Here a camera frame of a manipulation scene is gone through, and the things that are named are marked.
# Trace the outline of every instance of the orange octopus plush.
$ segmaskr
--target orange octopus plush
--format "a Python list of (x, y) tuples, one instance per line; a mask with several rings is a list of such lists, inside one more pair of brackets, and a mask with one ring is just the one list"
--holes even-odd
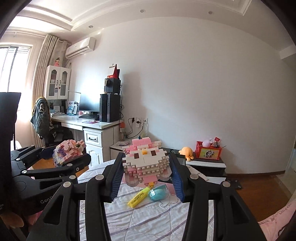
[(193, 150), (190, 147), (183, 147), (182, 150), (179, 151), (181, 155), (185, 155), (187, 161), (191, 161), (194, 159)]

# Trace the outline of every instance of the air conditioner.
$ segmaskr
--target air conditioner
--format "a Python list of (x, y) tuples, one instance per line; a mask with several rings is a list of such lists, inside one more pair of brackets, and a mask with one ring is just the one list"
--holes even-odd
[(71, 45), (66, 50), (66, 58), (72, 59), (78, 55), (93, 51), (95, 43), (96, 43), (96, 39), (94, 37), (89, 37), (79, 41), (78, 43)]

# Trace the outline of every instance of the building block toy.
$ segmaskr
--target building block toy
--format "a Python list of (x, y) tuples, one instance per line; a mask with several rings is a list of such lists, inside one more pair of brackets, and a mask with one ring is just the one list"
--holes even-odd
[(56, 167), (62, 166), (74, 158), (81, 156), (83, 149), (86, 147), (83, 140), (76, 142), (75, 140), (63, 141), (57, 145), (52, 155), (54, 165)]
[(122, 158), (126, 183), (135, 187), (139, 183), (153, 187), (158, 179), (167, 181), (172, 171), (167, 151), (161, 141), (152, 142), (149, 137), (133, 139), (132, 145), (122, 147), (126, 157)]

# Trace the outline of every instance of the keyboard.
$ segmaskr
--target keyboard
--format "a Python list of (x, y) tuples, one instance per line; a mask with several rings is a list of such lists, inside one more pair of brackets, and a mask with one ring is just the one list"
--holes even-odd
[(99, 120), (99, 115), (85, 114), (85, 115), (79, 116), (79, 118)]

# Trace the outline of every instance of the red box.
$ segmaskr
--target red box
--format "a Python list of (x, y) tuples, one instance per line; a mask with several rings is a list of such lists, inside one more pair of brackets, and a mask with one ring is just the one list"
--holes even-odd
[(212, 145), (210, 147), (203, 147), (202, 141), (196, 142), (195, 155), (196, 158), (219, 160), (222, 148), (214, 148)]

